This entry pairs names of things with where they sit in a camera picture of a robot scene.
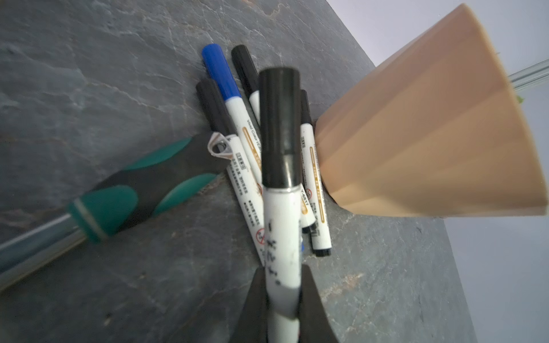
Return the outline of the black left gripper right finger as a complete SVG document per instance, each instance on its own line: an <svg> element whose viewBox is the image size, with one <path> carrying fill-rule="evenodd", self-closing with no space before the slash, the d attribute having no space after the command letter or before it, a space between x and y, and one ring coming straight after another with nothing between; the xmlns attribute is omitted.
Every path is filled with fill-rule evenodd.
<svg viewBox="0 0 549 343"><path fill-rule="evenodd" d="M327 318L313 273L309 266L302 265L302 281L298 317L300 320L299 342L334 342L338 339Z"/></svg>

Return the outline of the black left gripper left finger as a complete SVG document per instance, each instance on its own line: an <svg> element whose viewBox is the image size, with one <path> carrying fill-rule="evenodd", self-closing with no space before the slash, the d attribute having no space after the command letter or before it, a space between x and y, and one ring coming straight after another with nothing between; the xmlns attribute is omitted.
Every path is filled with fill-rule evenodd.
<svg viewBox="0 0 549 343"><path fill-rule="evenodd" d="M267 290L264 267L256 269L229 342L267 342Z"/></svg>

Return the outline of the white whiteboard marker blue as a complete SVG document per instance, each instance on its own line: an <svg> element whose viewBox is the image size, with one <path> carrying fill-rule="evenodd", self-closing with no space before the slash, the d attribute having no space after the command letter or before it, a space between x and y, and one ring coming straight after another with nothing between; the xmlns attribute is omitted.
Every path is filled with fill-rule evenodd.
<svg viewBox="0 0 549 343"><path fill-rule="evenodd" d="M202 49L204 65L210 77L216 81L230 118L244 147L256 182L262 186L262 146L240 90L234 80L224 52L218 44L208 44Z"/></svg>

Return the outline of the black pen cap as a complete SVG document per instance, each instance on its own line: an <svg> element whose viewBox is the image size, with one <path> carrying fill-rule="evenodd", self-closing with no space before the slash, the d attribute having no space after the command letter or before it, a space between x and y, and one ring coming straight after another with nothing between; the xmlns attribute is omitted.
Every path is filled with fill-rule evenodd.
<svg viewBox="0 0 549 343"><path fill-rule="evenodd" d="M289 189L302 182L300 73L290 67L259 74L262 184Z"/></svg>

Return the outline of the white whiteboard marker black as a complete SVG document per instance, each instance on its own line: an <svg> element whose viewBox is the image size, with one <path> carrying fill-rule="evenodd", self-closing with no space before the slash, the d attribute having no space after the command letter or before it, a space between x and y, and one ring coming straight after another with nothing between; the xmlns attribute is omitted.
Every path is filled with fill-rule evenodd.
<svg viewBox="0 0 549 343"><path fill-rule="evenodd" d="M257 124L260 125L260 93L259 77L256 66L252 60L248 48L244 44L237 45L231 51L234 68L240 77L242 87L254 111ZM301 192L301 227L303 234L309 234L317 228L317 220L314 218L312 208L305 199L305 189L300 185Z"/></svg>

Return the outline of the beige pot with green plant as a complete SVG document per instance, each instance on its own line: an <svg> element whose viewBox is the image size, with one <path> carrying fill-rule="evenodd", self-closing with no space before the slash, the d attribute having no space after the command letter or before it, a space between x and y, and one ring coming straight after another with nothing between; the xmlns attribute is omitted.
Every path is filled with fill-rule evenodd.
<svg viewBox="0 0 549 343"><path fill-rule="evenodd" d="M328 194L353 214L548 213L548 186L516 93L461 4L337 100L316 124Z"/></svg>

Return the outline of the green handled ratchet tool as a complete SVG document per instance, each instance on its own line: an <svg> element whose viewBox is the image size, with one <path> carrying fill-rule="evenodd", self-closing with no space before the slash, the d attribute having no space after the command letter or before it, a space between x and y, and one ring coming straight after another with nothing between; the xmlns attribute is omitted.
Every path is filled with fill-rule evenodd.
<svg viewBox="0 0 549 343"><path fill-rule="evenodd" d="M228 138L209 131L130 164L74 199L62 216L2 244L1 289L85 241L102 242L182 204L233 157Z"/></svg>

